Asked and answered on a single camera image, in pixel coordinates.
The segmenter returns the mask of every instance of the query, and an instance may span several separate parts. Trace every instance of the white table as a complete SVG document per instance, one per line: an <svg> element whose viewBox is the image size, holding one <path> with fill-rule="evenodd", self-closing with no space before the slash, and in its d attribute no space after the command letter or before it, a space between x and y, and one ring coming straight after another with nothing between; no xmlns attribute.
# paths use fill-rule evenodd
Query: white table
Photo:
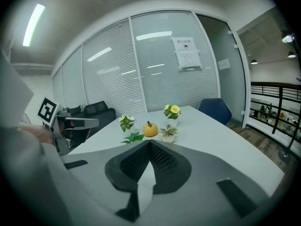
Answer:
<svg viewBox="0 0 301 226"><path fill-rule="evenodd" d="M174 143L217 156L255 181L268 196L272 196L284 173L266 155L240 135L204 113L185 106L179 117L179 135ZM163 111L132 115L136 118L136 131L150 121L165 128L167 119ZM126 135L121 130L119 118L94 134L69 154L87 153L109 149L121 144ZM161 140L160 134L152 137Z"/></svg>

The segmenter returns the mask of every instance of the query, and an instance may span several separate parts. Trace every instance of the potted succulent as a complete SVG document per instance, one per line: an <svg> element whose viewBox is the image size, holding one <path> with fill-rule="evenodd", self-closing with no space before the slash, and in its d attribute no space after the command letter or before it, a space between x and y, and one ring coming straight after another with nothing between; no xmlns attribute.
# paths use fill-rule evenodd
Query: potted succulent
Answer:
<svg viewBox="0 0 301 226"><path fill-rule="evenodd" d="M128 141L122 141L121 143L130 144L134 141L142 141L144 138L144 135L139 135L139 131L136 133L131 133L129 137L125 137L124 139L127 139Z"/></svg>
<svg viewBox="0 0 301 226"><path fill-rule="evenodd" d="M171 125L167 125L166 129L161 129L162 139L166 142L173 142L177 134L179 134L179 129Z"/></svg>
<svg viewBox="0 0 301 226"><path fill-rule="evenodd" d="M181 114L181 109L177 105L166 105L164 108L164 115L167 117L168 124L172 127L178 125L179 114Z"/></svg>
<svg viewBox="0 0 301 226"><path fill-rule="evenodd" d="M120 127L126 135L130 135L135 132L135 118L129 115L122 115L119 119Z"/></svg>

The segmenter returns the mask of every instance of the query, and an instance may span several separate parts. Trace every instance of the glass door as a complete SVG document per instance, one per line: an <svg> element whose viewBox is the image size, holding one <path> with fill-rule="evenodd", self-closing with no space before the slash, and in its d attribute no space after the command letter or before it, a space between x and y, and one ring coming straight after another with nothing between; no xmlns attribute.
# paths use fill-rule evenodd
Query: glass door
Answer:
<svg viewBox="0 0 301 226"><path fill-rule="evenodd" d="M243 62L225 22L198 15L211 42L220 77L221 98L232 112L231 123L241 126L246 104Z"/></svg>

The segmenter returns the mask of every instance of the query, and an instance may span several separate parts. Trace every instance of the blue chair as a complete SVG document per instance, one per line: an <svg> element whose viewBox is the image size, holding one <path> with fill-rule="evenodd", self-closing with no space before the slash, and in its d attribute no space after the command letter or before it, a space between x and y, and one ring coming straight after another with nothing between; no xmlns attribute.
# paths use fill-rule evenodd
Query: blue chair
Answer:
<svg viewBox="0 0 301 226"><path fill-rule="evenodd" d="M223 125L231 120L232 113L227 104L220 98L203 99L198 110L210 116Z"/></svg>

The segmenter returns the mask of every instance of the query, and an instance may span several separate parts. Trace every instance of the black railing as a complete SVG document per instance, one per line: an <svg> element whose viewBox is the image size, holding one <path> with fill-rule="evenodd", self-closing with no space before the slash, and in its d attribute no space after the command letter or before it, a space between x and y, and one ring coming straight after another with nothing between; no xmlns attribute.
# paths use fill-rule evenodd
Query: black railing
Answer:
<svg viewBox="0 0 301 226"><path fill-rule="evenodd" d="M263 109L255 109L251 108L251 111L254 111L251 115L249 115L251 118L258 120L268 126L271 126L273 128L272 134L275 133L276 130L281 131L282 133L288 135L291 137L290 144L288 146L288 149L291 148L294 140L301 143L299 138L297 138L297 132L300 128L300 120L301 120L301 106L299 112L294 112L288 109L285 109L282 107L282 101L288 100L292 102L296 102L301 104L301 85L296 84L287 84L287 83L275 83L275 82L251 82L251 94L253 95L260 95L260 96L267 96L267 97L273 97L278 98L279 103L278 105L271 105L267 103L263 103L260 101L255 101L254 99L251 99L251 102L261 104L262 106L267 106L269 108L268 111L265 111ZM275 108L277 112L271 113L272 108ZM293 123L291 123L289 120L283 120L281 118L281 111L289 112L291 114L295 114L298 116L298 120L292 120ZM267 118L275 119L274 125L269 123L269 120ZM279 122L283 122L288 124L291 128L291 130L283 130L282 128L278 127Z"/></svg>

